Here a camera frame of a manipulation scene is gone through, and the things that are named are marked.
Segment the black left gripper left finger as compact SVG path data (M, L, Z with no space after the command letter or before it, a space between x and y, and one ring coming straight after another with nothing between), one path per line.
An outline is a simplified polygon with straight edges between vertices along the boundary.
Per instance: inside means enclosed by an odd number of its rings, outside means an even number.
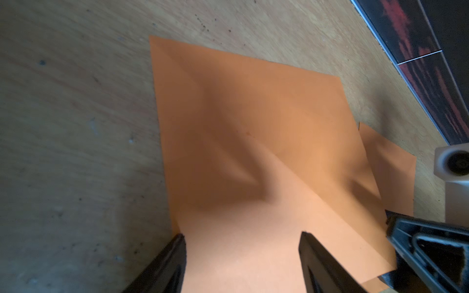
M186 270L186 241L177 234L123 293L180 293Z

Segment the orange paper sheet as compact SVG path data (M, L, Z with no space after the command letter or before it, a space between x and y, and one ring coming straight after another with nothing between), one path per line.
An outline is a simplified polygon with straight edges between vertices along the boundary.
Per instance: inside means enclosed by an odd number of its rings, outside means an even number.
M300 236L359 282L396 268L339 78L150 37L185 293L302 293Z

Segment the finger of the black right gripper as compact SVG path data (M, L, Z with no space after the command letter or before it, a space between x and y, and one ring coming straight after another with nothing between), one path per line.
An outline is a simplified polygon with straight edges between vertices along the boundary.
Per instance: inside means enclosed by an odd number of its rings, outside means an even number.
M381 281L399 293L467 293L468 228L387 211L397 269Z

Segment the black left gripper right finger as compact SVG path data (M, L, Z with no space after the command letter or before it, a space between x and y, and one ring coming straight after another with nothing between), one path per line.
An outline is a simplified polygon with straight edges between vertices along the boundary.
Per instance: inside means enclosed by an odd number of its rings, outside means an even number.
M299 256L307 293L366 293L311 233L302 232Z

